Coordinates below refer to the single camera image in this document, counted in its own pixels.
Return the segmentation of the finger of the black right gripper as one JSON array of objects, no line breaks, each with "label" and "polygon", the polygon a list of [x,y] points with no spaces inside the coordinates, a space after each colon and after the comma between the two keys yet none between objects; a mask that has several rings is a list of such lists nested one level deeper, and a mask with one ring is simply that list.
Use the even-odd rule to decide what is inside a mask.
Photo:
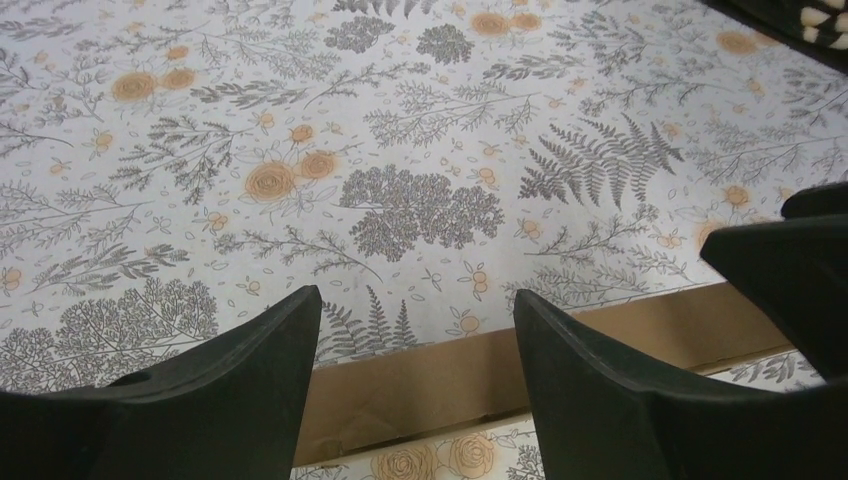
[{"label": "finger of the black right gripper", "polygon": [[803,189],[781,207],[784,219],[847,213],[847,183],[839,182]]},{"label": "finger of the black right gripper", "polygon": [[762,310],[826,380],[847,376],[847,216],[724,227],[701,258]]}]

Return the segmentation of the brown cardboard box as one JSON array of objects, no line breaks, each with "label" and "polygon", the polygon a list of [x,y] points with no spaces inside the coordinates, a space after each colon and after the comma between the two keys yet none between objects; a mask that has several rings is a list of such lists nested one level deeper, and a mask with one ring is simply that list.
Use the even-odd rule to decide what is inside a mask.
[{"label": "brown cardboard box", "polygon": [[[725,283],[583,311],[577,319],[699,374],[791,347],[757,307]],[[311,378],[294,465],[334,465],[528,411],[510,329],[326,366]]]}]

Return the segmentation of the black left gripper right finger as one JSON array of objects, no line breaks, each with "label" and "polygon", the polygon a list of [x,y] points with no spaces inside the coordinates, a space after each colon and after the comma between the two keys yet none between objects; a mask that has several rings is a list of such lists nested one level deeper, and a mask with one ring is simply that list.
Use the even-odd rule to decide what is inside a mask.
[{"label": "black left gripper right finger", "polygon": [[529,290],[514,323],[549,479],[755,479],[745,388],[646,355]]}]

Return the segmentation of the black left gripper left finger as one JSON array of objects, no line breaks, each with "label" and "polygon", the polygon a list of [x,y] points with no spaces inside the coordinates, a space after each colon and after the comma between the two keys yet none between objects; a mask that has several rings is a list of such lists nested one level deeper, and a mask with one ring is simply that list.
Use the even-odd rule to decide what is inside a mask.
[{"label": "black left gripper left finger", "polygon": [[257,317],[98,389],[90,479],[285,479],[322,299],[304,286]]}]

